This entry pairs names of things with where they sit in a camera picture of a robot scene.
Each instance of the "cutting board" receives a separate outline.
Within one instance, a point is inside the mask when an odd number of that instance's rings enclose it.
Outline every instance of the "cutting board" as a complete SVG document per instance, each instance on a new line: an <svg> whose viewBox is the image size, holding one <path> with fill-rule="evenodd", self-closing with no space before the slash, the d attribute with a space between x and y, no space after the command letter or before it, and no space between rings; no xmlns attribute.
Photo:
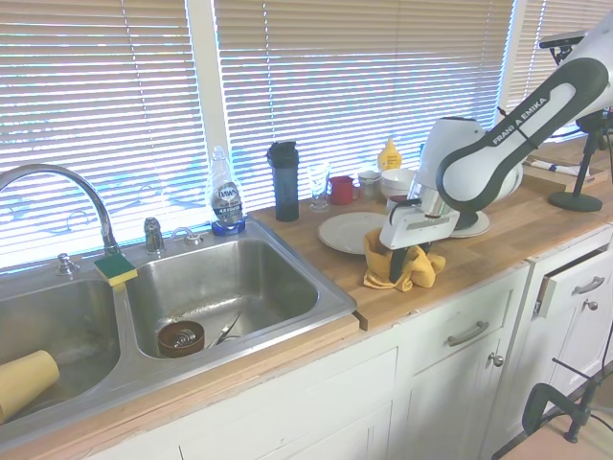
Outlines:
<svg viewBox="0 0 613 460"><path fill-rule="evenodd" d="M560 166L577 165L577 163L556 160L551 157L528 155L527 161L532 160L547 161ZM601 168L590 166L590 173L591 174L589 177L585 177L582 190L592 187L593 185L600 184L609 178L609 171ZM550 195L553 192L572 192L575 188L576 181L577 178L573 175L547 171L524 164L524 177L521 181L521 185L528 187L535 192L539 192L540 194Z"/></svg>

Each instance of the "white plate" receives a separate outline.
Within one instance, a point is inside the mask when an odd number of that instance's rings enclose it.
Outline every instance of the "white plate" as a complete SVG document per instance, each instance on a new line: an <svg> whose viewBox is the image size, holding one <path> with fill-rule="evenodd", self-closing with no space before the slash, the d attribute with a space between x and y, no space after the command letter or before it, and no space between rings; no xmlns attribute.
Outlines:
<svg viewBox="0 0 613 460"><path fill-rule="evenodd" d="M364 254L364 235L382 227L387 216L376 213L348 213L329 218L319 226L319 239L332 249Z"/></svg>

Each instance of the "stainless steel sink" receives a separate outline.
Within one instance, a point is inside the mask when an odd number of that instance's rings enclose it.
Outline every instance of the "stainless steel sink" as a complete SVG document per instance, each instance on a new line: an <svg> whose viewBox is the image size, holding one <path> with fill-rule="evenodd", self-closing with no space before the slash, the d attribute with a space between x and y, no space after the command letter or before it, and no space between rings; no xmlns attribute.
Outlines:
<svg viewBox="0 0 613 460"><path fill-rule="evenodd" d="M56 263L0 276L0 363L38 349L58 361L60 380L0 425L7 449L351 314L349 295L271 230L248 219L232 237L207 233L197 246L166 241L161 255L122 248L139 276L111 289L91 254L73 279ZM241 316L238 338L191 356L162 359L157 333L198 321L207 343Z"/></svg>
<svg viewBox="0 0 613 460"><path fill-rule="evenodd" d="M158 332L170 322L204 327L205 344L240 318L233 336L246 336L307 313L317 290L266 242L241 240L145 264L127 284L141 350L163 357Z"/></svg>
<svg viewBox="0 0 613 460"><path fill-rule="evenodd" d="M59 380L14 419L75 398L115 367L120 349L110 286L72 282L1 301L0 364L43 349L56 360Z"/></svg>

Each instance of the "window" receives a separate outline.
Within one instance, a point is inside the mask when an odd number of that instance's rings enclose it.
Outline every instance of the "window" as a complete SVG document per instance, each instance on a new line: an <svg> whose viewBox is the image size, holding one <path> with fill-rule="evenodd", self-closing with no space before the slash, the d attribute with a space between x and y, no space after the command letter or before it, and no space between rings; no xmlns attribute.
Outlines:
<svg viewBox="0 0 613 460"><path fill-rule="evenodd" d="M0 0L0 170L51 163L98 190L118 240L206 219L207 153L183 0ZM57 175L0 194L0 265L100 247Z"/></svg>
<svg viewBox="0 0 613 460"><path fill-rule="evenodd" d="M511 59L511 85L506 106L514 108L519 105L556 70L549 50L538 47L541 38L588 31L611 8L611 0L527 0L518 31L517 52Z"/></svg>
<svg viewBox="0 0 613 460"><path fill-rule="evenodd" d="M442 116L491 127L511 0L215 0L229 145L245 205L274 203L265 153L295 140L334 175L373 164L393 136L403 165Z"/></svg>

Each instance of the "yellow cloth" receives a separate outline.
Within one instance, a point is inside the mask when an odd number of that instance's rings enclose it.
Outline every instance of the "yellow cloth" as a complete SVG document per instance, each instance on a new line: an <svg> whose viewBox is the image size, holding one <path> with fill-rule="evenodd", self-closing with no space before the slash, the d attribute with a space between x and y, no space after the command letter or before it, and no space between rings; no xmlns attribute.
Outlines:
<svg viewBox="0 0 613 460"><path fill-rule="evenodd" d="M412 246L406 253L402 274L396 283L390 281L392 251L379 241L381 229L377 228L364 237L364 253L368 269L364 275L364 286L375 289L396 288L406 292L413 284L423 288L434 285L437 274L444 269L443 256L426 255L419 246Z"/></svg>

